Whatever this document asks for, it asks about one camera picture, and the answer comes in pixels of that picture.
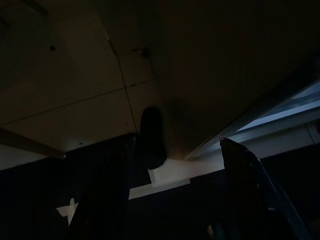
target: dark fabric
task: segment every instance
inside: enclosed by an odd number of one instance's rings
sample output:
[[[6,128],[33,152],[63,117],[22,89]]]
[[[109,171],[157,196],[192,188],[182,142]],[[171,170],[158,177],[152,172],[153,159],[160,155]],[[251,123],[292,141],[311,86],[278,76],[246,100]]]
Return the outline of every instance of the dark fabric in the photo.
[[[224,170],[129,201],[126,239],[207,240],[212,222],[233,222]]]
[[[77,203],[110,161],[114,149],[131,137],[121,136],[70,151],[64,160],[45,158],[0,171],[1,239],[64,239],[68,219],[56,208],[68,206],[71,198]],[[149,176],[141,179],[136,173],[132,175],[131,187],[151,183]]]
[[[311,223],[320,218],[320,144],[269,156],[261,162],[313,234]]]

